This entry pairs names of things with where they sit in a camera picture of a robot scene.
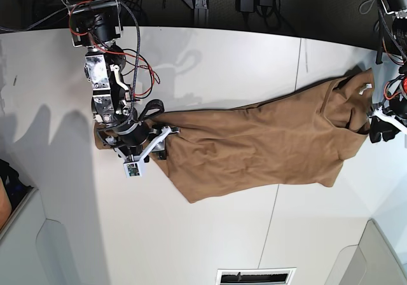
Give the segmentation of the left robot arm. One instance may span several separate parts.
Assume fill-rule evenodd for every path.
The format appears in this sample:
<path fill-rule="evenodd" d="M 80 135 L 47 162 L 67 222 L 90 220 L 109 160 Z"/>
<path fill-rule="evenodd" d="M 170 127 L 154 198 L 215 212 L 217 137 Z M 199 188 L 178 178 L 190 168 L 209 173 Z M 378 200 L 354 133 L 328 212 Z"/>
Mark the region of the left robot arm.
<path fill-rule="evenodd" d="M 383 86 L 383 99 L 373 104 L 369 118 L 372 143 L 406 134 L 406 0 L 376 0 L 378 48 L 375 64 L 386 54 L 398 67 L 398 75 Z"/>

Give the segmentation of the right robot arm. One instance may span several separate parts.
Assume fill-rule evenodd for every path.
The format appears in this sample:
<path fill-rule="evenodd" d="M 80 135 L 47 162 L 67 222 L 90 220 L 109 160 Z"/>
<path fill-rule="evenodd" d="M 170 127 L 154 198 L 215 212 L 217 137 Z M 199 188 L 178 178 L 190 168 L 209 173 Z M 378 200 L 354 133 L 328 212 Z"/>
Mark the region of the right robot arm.
<path fill-rule="evenodd" d="M 138 70 L 148 70 L 152 84 L 160 79 L 140 49 L 124 50 L 116 43 L 123 30 L 120 13 L 129 7 L 121 0 L 61 1 L 68 10 L 73 45 L 87 49 L 84 72 L 92 86 L 96 145 L 117 152 L 133 176 L 151 155 L 166 160 L 165 140 L 179 130 L 148 122 L 165 111 L 163 102 L 154 99 L 136 110 L 136 103 L 151 94 L 137 94 Z"/>

